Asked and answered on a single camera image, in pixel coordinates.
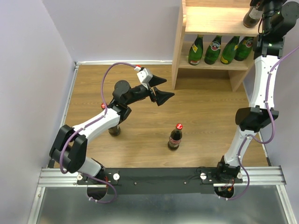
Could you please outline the green bottle red-blue label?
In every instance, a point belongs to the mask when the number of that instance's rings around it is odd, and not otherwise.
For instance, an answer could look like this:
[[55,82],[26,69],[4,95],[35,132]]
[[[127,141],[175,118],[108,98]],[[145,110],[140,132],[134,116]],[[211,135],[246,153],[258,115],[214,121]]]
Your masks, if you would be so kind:
[[234,59],[237,61],[244,61],[252,50],[254,37],[244,37],[238,45]]

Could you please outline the green bottle yellow label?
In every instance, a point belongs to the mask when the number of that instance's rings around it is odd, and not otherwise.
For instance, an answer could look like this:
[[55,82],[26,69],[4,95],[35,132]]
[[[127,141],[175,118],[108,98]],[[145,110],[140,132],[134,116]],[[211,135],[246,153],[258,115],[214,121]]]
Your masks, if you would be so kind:
[[235,55],[236,55],[236,51],[238,49],[238,45],[239,45],[239,39],[240,36],[234,36],[225,46],[225,48],[222,51],[222,55],[220,58],[220,62],[222,64],[230,64]]

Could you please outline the green bottle red-white label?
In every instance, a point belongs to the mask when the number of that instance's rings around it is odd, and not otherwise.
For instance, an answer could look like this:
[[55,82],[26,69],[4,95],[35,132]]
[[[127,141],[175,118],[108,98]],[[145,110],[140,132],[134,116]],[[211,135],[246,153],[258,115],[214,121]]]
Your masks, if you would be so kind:
[[205,58],[204,61],[206,64],[212,65],[216,62],[218,59],[218,56],[221,51],[221,35],[217,35],[212,42],[209,44],[206,53],[205,53]]

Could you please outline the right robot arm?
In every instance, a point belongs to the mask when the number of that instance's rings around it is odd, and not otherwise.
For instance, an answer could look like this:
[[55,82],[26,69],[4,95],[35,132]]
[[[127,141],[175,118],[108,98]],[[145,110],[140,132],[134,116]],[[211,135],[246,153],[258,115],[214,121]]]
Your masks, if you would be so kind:
[[253,40],[255,82],[249,106],[241,108],[235,116],[237,130],[229,150],[218,162],[213,177],[221,183],[236,180],[242,167],[246,149],[262,128],[271,125],[272,134],[264,141],[270,143],[275,135],[274,109],[275,78],[283,56],[285,35],[296,25],[299,4],[286,0],[253,0],[252,8],[262,11],[258,35]]

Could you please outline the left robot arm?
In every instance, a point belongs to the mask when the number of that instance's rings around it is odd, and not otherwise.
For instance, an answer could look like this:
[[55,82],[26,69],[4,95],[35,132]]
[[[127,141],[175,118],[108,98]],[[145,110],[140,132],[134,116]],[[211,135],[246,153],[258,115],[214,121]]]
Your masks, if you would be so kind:
[[86,156],[88,144],[104,131],[125,121],[131,113],[129,104],[149,97],[160,106],[173,97],[173,92],[160,91],[156,87],[166,81],[153,76],[148,83],[132,88],[129,82],[120,80],[114,86],[112,101],[100,114],[73,127],[62,126],[50,150],[50,157],[59,164],[60,171],[63,174],[80,172],[87,175],[91,183],[101,183],[103,166]]

